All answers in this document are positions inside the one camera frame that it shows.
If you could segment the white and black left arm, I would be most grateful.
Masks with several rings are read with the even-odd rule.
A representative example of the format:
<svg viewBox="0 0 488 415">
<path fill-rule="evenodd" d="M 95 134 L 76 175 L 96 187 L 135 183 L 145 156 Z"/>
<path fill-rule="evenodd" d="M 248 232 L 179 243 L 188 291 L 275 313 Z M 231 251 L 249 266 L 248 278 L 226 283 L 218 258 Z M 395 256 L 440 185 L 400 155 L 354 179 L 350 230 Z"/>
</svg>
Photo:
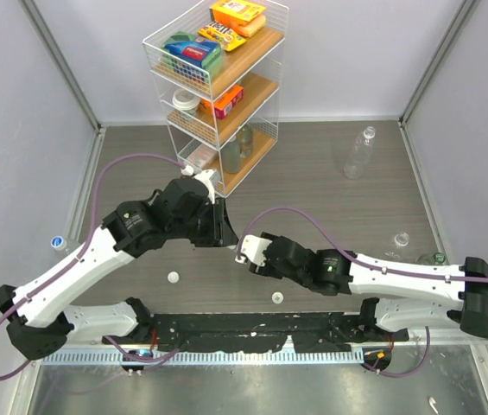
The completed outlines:
<svg viewBox="0 0 488 415">
<path fill-rule="evenodd" d="M 92 307 L 72 302 L 116 269 L 175 239 L 196 247 L 238 244 L 225 202 L 198 176 L 175 178 L 148 199 L 119 204 L 93 231 L 89 244 L 28 284 L 1 286 L 0 311 L 15 308 L 6 327 L 12 345 L 36 361 L 69 342 L 105 336 L 122 343 L 150 341 L 153 318 L 140 300 L 129 297 Z"/>
</svg>

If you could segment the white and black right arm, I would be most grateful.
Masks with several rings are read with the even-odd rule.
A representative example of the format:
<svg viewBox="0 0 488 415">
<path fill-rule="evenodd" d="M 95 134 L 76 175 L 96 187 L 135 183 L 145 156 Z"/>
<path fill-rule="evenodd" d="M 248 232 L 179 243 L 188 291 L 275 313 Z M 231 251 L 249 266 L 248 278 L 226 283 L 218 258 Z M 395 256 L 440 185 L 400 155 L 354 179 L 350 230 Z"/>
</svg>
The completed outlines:
<svg viewBox="0 0 488 415">
<path fill-rule="evenodd" d="M 357 320 L 366 341 L 424 326 L 458 328 L 488 339 L 488 264 L 468 257 L 461 265 L 418 265 L 336 249 L 307 249 L 263 233 L 244 237 L 241 254 L 250 272 L 287 278 L 323 296 L 364 295 Z"/>
</svg>

